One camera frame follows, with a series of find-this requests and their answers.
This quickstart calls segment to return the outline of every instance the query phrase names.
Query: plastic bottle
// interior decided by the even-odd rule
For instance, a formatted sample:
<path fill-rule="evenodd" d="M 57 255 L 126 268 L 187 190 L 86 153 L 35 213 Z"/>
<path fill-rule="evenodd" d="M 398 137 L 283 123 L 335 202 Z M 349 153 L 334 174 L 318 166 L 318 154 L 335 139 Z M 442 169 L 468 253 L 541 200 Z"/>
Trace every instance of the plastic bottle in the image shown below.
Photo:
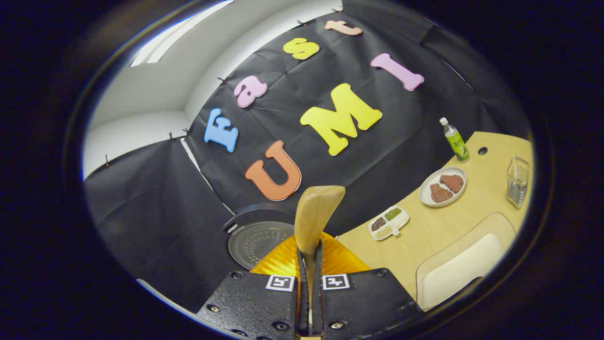
<path fill-rule="evenodd" d="M 440 119 L 440 123 L 445 127 L 445 137 L 449 141 L 449 144 L 451 144 L 451 148 L 457 159 L 461 162 L 466 162 L 470 158 L 470 154 L 467 151 L 466 144 L 459 135 L 459 131 L 453 125 L 449 124 L 449 121 L 445 117 Z"/>

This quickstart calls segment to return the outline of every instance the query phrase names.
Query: wooden table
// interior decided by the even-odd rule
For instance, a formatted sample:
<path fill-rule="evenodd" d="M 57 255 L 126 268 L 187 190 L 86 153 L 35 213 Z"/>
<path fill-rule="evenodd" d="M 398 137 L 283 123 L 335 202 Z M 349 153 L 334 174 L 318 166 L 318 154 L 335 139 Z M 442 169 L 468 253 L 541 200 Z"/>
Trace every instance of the wooden table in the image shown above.
<path fill-rule="evenodd" d="M 409 213 L 410 220 L 397 237 L 375 241 L 368 230 L 369 221 L 338 237 L 371 268 L 389 268 L 401 285 L 417 298 L 416 270 L 419 265 L 470 231 L 493 212 L 502 213 L 518 232 L 532 195 L 533 150 L 528 140 L 476 131 L 466 142 L 470 159 L 466 163 L 451 158 L 445 167 L 457 166 L 467 175 L 461 197 L 444 207 L 431 208 L 419 200 L 419 188 L 397 203 Z M 488 152 L 479 155 L 486 146 Z M 529 188 L 521 209 L 506 199 L 507 167 L 516 155 L 529 163 Z"/>

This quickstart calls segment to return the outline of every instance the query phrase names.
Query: green food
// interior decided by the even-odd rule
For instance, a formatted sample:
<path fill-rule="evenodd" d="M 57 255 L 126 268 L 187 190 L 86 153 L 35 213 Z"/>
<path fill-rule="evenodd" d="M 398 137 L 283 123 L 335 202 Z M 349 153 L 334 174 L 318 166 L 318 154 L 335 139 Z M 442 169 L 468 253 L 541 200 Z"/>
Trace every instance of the green food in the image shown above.
<path fill-rule="evenodd" d="M 386 215 L 384 215 L 384 217 L 386 218 L 386 220 L 391 221 L 394 217 L 399 215 L 400 212 L 401 212 L 401 210 L 399 208 L 394 208 L 391 211 L 387 212 Z"/>

